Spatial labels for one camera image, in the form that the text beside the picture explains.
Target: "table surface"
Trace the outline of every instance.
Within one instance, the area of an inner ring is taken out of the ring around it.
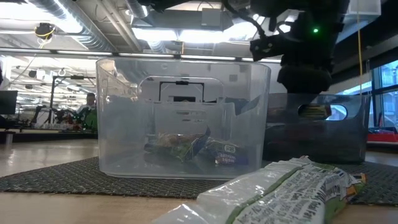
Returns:
[[[0,176],[87,159],[98,154],[94,139],[0,146]],[[369,162],[398,166],[398,155],[369,152]],[[150,223],[193,200],[102,195],[0,193],[0,223]],[[348,205],[333,223],[397,223],[398,208]]]

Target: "gray mat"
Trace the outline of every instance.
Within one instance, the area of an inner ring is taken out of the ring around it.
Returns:
[[[364,162],[336,165],[368,176],[353,204],[398,205],[398,167]],[[98,170],[98,158],[70,162],[0,178],[0,192],[96,194],[195,199],[222,180],[136,179],[110,177]]]

